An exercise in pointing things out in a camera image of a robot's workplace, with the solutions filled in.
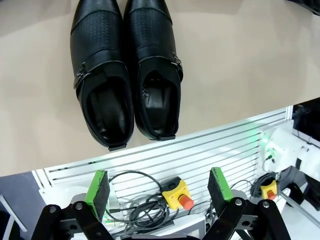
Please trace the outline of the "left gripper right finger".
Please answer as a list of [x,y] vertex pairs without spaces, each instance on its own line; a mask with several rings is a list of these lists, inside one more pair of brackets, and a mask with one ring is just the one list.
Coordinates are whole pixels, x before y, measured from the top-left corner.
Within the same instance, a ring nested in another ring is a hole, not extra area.
[[205,240],[289,240],[291,237],[273,200],[252,203],[242,191],[232,191],[219,167],[209,171],[208,191],[217,219]]

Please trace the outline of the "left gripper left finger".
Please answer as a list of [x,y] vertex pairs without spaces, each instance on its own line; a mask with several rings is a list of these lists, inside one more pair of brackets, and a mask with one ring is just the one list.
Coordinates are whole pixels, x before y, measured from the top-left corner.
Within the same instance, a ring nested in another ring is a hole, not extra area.
[[46,205],[37,221],[38,240],[74,240],[79,234],[86,240],[111,240],[103,225],[110,196],[108,172],[98,170],[84,198],[75,198],[66,207]]

